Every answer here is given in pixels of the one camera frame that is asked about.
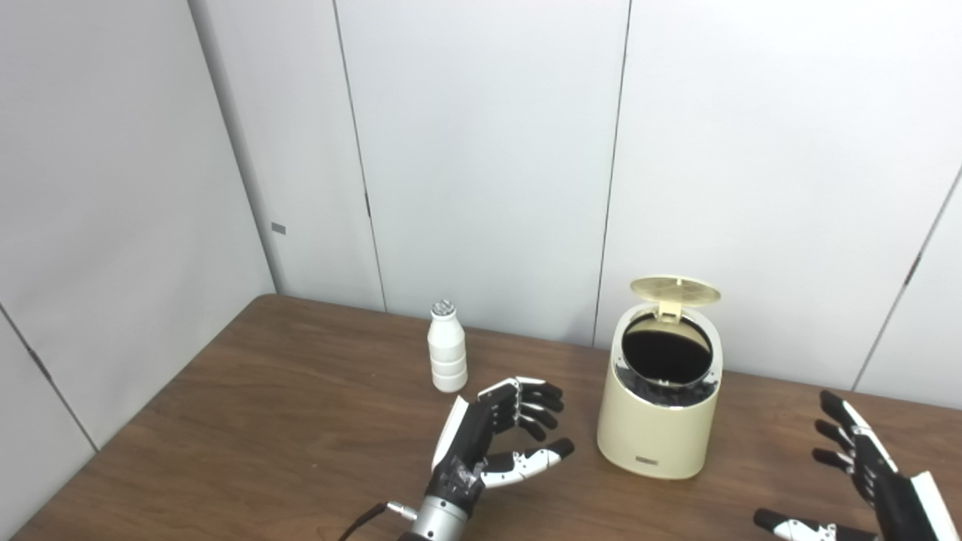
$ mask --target robotic hand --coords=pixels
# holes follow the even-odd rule
[[[481,391],[474,402],[455,399],[420,510],[388,503],[414,521],[398,541],[458,541],[485,487],[523,481],[574,452],[571,440],[562,438],[543,447],[488,455],[492,438],[514,426],[544,441],[542,425],[558,425],[550,412],[564,409],[561,396],[561,389],[546,381],[518,376]]]
[[[822,391],[822,411],[839,425],[821,419],[815,429],[843,452],[812,450],[815,459],[849,477],[875,510],[885,541],[959,541],[955,525],[930,472],[915,477],[899,473],[872,427],[847,401]],[[755,512],[755,524],[787,541],[875,541],[861,529],[791,518],[768,509]]]

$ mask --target open lid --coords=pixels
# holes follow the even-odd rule
[[[658,303],[658,320],[681,321],[682,306],[704,306],[717,302],[722,294],[701,280],[659,274],[638,278],[631,282],[635,295]]]

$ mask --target brown tabletop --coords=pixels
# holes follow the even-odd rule
[[[431,385],[428,321],[282,296],[251,303],[15,537],[18,541],[334,541],[376,502],[418,506],[453,401]],[[486,491],[466,541],[772,540],[757,506],[877,530],[839,471],[815,463],[816,387],[726,373],[705,469],[629,474],[595,445],[607,351],[468,330],[470,397],[516,375],[565,390],[561,465]],[[962,519],[962,412],[841,393],[899,466],[931,470]],[[493,451],[522,449],[519,430]],[[385,514],[352,540],[393,541]]]

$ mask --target trash can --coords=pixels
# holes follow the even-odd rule
[[[701,471],[722,385],[722,341],[692,309],[721,298],[705,282],[658,275],[631,283],[646,300],[615,327],[598,416],[598,447],[642,476]]]

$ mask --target white bottle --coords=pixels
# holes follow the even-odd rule
[[[434,386],[445,393],[460,391],[468,383],[465,329],[458,322],[457,309],[449,300],[435,302],[431,308],[427,347]]]

